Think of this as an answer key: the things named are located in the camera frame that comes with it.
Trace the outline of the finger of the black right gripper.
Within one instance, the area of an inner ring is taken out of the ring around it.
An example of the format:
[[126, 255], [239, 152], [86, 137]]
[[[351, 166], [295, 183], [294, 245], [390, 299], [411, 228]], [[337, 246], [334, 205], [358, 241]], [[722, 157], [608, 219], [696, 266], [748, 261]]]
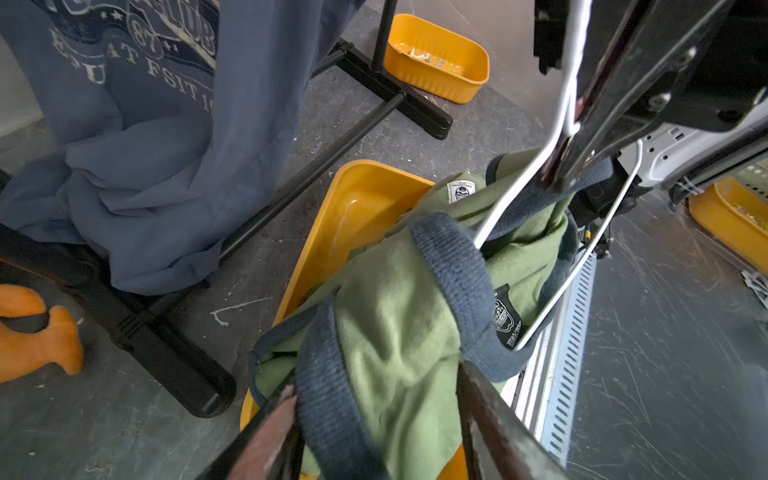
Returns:
[[557, 142], [539, 174], [563, 192], [594, 165], [657, 127], [691, 82], [729, 1], [595, 1], [576, 78], [580, 130]]

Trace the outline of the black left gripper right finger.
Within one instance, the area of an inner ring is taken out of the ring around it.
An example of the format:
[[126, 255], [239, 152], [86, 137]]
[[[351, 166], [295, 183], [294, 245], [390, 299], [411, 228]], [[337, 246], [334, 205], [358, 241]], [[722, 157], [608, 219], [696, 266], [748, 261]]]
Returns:
[[470, 479], [565, 479], [566, 471], [469, 361], [457, 373], [462, 446]]

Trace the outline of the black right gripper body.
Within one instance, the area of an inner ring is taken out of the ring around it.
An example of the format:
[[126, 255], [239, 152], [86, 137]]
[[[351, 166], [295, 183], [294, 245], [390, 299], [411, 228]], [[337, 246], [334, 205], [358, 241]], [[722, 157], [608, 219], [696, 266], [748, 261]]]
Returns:
[[662, 122], [710, 132], [736, 128], [767, 96], [767, 4], [732, 8]]

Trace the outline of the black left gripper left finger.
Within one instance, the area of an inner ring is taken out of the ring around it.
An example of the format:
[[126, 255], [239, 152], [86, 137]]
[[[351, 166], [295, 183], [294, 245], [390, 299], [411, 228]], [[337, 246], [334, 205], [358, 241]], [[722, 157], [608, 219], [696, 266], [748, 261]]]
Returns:
[[198, 479], [299, 479], [303, 435], [293, 384], [283, 386]]

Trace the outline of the white wire hanger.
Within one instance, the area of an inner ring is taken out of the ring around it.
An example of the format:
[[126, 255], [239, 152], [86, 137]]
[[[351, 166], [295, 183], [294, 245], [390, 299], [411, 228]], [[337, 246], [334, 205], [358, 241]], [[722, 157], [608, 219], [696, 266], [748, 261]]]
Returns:
[[[561, 67], [563, 83], [558, 94], [555, 119], [538, 155], [496, 201], [476, 230], [473, 243], [481, 248], [499, 223], [503, 213], [524, 187], [540, 175], [544, 186], [563, 192], [575, 184], [597, 156], [597, 143], [607, 136], [607, 129], [637, 99], [638, 80], [633, 69], [634, 57], [644, 57], [640, 30], [655, 8], [653, 1], [629, 1], [622, 5], [610, 1], [595, 7], [591, 1], [571, 1], [564, 33]], [[584, 91], [578, 87], [579, 74], [588, 50], [589, 27], [609, 26], [612, 36], [592, 74], [585, 77]]]

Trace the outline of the plain green tank top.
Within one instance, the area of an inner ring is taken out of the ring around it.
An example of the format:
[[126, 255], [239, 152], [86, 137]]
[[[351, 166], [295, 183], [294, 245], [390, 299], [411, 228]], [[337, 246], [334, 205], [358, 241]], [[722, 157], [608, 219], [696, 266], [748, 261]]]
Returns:
[[571, 193], [529, 185], [476, 248], [475, 228], [513, 180], [436, 184], [256, 342], [256, 403], [295, 378], [304, 474], [434, 479], [461, 442], [460, 363], [495, 386], [522, 370], [519, 339], [562, 284], [576, 226]]

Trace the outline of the green printed tank top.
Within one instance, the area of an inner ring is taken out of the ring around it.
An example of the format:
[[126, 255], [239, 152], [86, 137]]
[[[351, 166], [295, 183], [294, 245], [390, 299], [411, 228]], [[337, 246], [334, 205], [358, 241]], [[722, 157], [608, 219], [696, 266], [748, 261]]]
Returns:
[[484, 175], [461, 172], [447, 177], [421, 198], [411, 214], [418, 217], [444, 212], [458, 221], [483, 217], [539, 150], [536, 147], [497, 155]]

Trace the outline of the dark grey tank top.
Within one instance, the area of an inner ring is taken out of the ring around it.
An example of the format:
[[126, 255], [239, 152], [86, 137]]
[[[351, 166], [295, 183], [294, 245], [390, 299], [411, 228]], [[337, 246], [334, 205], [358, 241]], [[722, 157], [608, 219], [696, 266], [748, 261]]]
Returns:
[[272, 198], [304, 94], [357, 1], [5, 1], [1, 34], [57, 142], [1, 221], [85, 244], [111, 285], [198, 283]]

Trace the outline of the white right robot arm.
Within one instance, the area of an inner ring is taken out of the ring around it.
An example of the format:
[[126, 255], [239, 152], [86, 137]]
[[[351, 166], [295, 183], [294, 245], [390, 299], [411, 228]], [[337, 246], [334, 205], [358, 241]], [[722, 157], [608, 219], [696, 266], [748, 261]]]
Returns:
[[563, 192], [612, 178], [575, 201], [579, 222], [603, 216], [625, 180], [624, 209], [686, 175], [698, 186], [766, 146], [767, 5], [763, 1], [539, 1], [534, 54], [565, 69], [568, 33], [585, 37], [568, 119], [538, 181]]

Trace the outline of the yellow bin outside cell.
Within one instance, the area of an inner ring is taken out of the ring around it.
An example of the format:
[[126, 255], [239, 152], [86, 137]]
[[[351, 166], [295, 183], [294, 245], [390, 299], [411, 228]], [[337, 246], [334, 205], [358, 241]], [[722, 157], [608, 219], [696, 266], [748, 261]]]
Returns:
[[767, 274], [767, 200], [734, 179], [688, 199], [693, 219], [707, 232]]

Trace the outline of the small yellow plastic tray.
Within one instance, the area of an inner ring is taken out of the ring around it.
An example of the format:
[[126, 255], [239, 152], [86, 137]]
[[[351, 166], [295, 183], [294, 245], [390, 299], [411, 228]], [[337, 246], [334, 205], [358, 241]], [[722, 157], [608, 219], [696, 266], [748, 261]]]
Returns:
[[478, 43], [411, 14], [393, 18], [384, 60], [396, 79], [456, 104], [469, 103], [490, 78]]

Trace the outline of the orange plush toy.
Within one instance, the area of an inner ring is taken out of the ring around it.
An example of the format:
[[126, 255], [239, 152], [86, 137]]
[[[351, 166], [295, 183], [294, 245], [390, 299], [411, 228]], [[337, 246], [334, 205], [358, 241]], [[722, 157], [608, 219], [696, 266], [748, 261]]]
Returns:
[[1, 324], [1, 382], [7, 383], [48, 365], [57, 364], [70, 376], [84, 365], [78, 325], [63, 306], [47, 308], [43, 298], [27, 287], [1, 285], [1, 319], [48, 314], [48, 325], [23, 333]]

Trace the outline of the metal base rail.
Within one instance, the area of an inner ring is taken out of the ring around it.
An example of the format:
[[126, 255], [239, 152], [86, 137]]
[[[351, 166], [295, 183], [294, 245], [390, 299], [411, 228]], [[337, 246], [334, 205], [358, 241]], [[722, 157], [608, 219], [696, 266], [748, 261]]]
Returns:
[[549, 314], [526, 368], [502, 390], [502, 398], [562, 466], [575, 421], [596, 270], [592, 254]]

